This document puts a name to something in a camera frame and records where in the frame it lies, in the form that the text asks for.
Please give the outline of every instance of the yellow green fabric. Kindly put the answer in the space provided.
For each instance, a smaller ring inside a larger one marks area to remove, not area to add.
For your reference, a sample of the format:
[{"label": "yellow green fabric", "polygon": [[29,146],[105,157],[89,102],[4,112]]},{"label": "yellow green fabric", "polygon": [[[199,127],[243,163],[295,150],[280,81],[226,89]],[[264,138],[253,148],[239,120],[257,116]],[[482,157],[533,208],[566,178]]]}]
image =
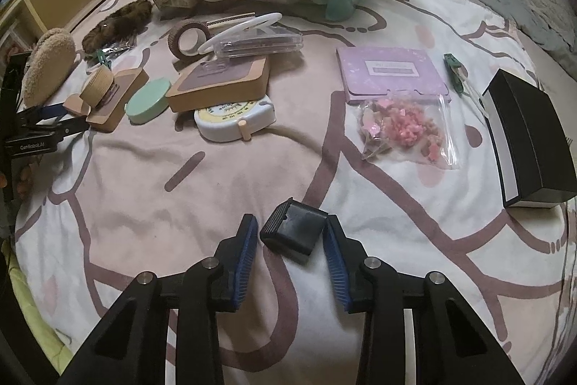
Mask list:
[{"label": "yellow green fabric", "polygon": [[72,359],[72,352],[42,319],[26,282],[26,277],[24,277],[24,273],[22,273],[16,255],[8,241],[4,241],[2,244],[2,254],[8,266],[14,296],[22,310],[24,319],[50,363],[59,374],[62,374]]}]

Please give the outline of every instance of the black box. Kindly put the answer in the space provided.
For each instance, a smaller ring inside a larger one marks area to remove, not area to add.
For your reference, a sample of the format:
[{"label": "black box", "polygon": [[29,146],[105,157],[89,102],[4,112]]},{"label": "black box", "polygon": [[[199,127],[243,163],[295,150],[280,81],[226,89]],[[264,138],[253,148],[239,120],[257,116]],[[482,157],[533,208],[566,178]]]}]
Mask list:
[{"label": "black box", "polygon": [[549,96],[500,69],[483,97],[504,207],[553,207],[577,195],[573,159]]}]

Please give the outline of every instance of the white ring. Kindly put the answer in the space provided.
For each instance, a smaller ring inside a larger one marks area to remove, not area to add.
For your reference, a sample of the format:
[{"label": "white ring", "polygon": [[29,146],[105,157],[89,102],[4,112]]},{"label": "white ring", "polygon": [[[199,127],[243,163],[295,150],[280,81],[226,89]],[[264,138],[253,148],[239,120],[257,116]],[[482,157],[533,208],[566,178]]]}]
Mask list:
[{"label": "white ring", "polygon": [[212,38],[204,42],[202,45],[198,47],[198,54],[206,54],[210,53],[213,50],[213,44],[217,41],[223,40],[230,35],[234,35],[235,33],[240,33],[244,30],[248,30],[251,28],[259,27],[264,28],[272,25],[275,22],[278,22],[282,19],[283,14],[279,12],[273,12],[272,14],[261,15],[260,17],[255,17],[254,19],[247,20],[246,22],[239,23],[225,31],[221,31],[219,34],[214,35]]}]

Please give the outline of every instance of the brown tape roll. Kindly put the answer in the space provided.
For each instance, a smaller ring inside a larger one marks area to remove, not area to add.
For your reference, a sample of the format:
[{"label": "brown tape roll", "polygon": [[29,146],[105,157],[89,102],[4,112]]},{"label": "brown tape roll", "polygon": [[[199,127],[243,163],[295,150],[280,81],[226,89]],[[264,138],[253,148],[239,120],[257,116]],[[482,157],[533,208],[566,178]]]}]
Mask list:
[{"label": "brown tape roll", "polygon": [[91,108],[94,108],[108,92],[113,82],[113,72],[102,65],[88,77],[84,87],[82,87],[82,92],[80,92],[80,98]]},{"label": "brown tape roll", "polygon": [[[197,30],[195,44],[188,49],[181,49],[180,41],[182,35],[189,30]],[[185,20],[176,24],[168,34],[168,48],[178,59],[187,60],[197,56],[198,47],[211,37],[211,32],[203,23]]]}]

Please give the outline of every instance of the mint green oval object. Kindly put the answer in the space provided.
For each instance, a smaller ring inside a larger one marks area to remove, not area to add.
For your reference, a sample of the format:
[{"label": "mint green oval object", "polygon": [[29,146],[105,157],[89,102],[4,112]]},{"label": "mint green oval object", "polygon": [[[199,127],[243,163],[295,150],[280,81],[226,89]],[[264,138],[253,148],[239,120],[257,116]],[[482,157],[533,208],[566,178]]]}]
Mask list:
[{"label": "mint green oval object", "polygon": [[165,95],[172,84],[166,78],[155,79],[147,82],[138,90],[128,103],[124,111],[132,124],[144,124],[155,119],[168,108],[168,100]]}]

